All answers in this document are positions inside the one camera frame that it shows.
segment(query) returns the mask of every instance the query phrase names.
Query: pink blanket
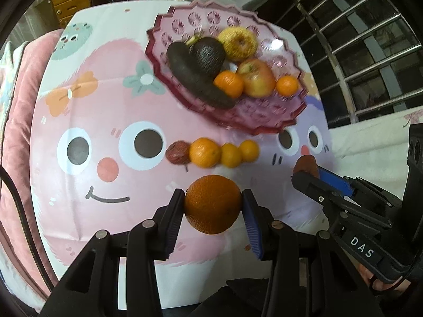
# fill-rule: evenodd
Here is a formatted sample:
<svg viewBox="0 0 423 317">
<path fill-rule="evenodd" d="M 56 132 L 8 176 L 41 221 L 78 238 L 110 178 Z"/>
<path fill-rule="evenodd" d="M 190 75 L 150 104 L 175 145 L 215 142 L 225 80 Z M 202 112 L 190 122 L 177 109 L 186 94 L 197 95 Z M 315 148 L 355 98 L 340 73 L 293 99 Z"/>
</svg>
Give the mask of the pink blanket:
<svg viewBox="0 0 423 317">
<path fill-rule="evenodd" d="M 37 93 L 49 58 L 62 34 L 62 29 L 50 32 L 25 48 L 16 81 L 9 120 L 4 131 L 3 167 L 20 193 L 29 226 L 43 264 L 54 284 L 56 275 L 44 250 L 31 198 L 29 177 L 29 144 L 32 117 Z M 0 241 L 9 258 L 28 282 L 43 298 L 49 294 L 25 239 L 15 204 L 5 185 L 0 199 Z"/>
</svg>

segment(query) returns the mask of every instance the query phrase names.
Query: red nose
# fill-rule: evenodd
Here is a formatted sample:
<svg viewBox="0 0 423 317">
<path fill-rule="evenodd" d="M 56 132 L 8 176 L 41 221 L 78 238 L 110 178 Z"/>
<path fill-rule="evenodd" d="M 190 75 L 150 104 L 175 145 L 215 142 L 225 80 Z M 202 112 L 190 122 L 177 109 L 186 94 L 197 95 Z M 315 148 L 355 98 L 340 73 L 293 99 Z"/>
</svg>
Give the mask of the red nose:
<svg viewBox="0 0 423 317">
<path fill-rule="evenodd" d="M 97 165 L 97 174 L 101 180 L 105 182 L 112 182 L 118 177 L 118 164 L 114 159 L 105 157 L 104 159 L 101 159 Z"/>
<path fill-rule="evenodd" d="M 310 150 L 308 149 L 307 145 L 303 145 L 301 147 L 301 156 L 310 155 Z"/>
</svg>

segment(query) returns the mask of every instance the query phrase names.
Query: cartoon face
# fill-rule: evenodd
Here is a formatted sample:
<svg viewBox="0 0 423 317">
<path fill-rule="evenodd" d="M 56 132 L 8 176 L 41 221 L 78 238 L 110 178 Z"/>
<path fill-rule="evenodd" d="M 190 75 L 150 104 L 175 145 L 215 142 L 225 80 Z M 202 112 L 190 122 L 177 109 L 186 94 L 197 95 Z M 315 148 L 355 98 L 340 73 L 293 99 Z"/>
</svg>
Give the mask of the cartoon face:
<svg viewBox="0 0 423 317">
<path fill-rule="evenodd" d="M 175 188 L 186 190 L 209 174 L 252 188 L 259 204 L 295 225 L 316 216 L 319 205 L 293 189 L 290 175 L 302 153 L 313 153 L 320 165 L 330 163 L 323 111 L 309 104 L 297 125 L 280 135 L 226 130 L 179 104 L 146 61 L 136 42 L 109 42 L 37 101 L 30 147 L 33 201 L 40 229 L 60 262 L 69 265 L 98 230 L 124 232 L 151 218 Z M 166 160 L 171 143 L 199 137 L 236 145 L 254 138 L 261 155 L 236 169 L 190 164 L 187 171 Z M 202 234 L 184 219 L 166 263 L 214 259 L 226 242 L 225 233 Z"/>
<path fill-rule="evenodd" d="M 77 52 L 93 31 L 88 23 L 69 24 L 53 50 L 51 59 L 64 59 Z"/>
</svg>

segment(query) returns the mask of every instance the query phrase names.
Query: orange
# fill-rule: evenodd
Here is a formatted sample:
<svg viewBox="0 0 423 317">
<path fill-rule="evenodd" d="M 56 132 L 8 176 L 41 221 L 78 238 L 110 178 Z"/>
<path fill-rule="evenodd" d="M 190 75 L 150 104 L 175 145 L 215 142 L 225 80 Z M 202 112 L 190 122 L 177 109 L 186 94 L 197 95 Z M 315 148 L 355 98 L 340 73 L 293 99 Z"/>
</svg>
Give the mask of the orange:
<svg viewBox="0 0 423 317">
<path fill-rule="evenodd" d="M 244 90 L 242 77 L 228 70 L 217 75 L 213 83 L 233 99 L 239 98 Z"/>
<path fill-rule="evenodd" d="M 299 86 L 298 79 L 290 75 L 282 76 L 276 81 L 276 90 L 282 96 L 295 94 Z"/>
<path fill-rule="evenodd" d="M 213 167 L 220 160 L 221 150 L 216 142 L 199 138 L 190 146 L 190 160 L 201 168 Z"/>
<path fill-rule="evenodd" d="M 260 148 L 259 145 L 252 139 L 247 139 L 239 146 L 242 154 L 243 162 L 254 162 L 259 158 Z"/>
<path fill-rule="evenodd" d="M 240 149 L 231 143 L 222 145 L 222 157 L 220 163 L 228 168 L 238 167 L 242 162 L 242 154 Z"/>
<path fill-rule="evenodd" d="M 203 176 L 187 189 L 183 210 L 193 228 L 205 234 L 219 234 L 240 214 L 240 189 L 223 176 Z"/>
</svg>

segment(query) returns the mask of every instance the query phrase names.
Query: metal bolt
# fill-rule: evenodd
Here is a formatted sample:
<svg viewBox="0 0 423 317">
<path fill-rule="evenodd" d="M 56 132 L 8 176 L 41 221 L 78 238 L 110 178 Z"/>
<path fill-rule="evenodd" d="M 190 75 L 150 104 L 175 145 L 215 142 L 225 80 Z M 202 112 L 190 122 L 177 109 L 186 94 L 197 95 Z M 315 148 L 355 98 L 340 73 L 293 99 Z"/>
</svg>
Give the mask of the metal bolt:
<svg viewBox="0 0 423 317">
<path fill-rule="evenodd" d="M 142 222 L 142 226 L 146 229 L 152 228 L 155 224 L 153 219 L 146 219 Z"/>
<path fill-rule="evenodd" d="M 272 228 L 280 230 L 283 228 L 283 223 L 281 221 L 272 221 Z"/>
<path fill-rule="evenodd" d="M 99 230 L 99 231 L 96 232 L 96 238 L 99 239 L 99 240 L 102 240 L 106 236 L 107 236 L 106 230 Z"/>
<path fill-rule="evenodd" d="M 330 234 L 327 231 L 320 230 L 319 237 L 323 240 L 328 240 L 330 238 Z"/>
</svg>

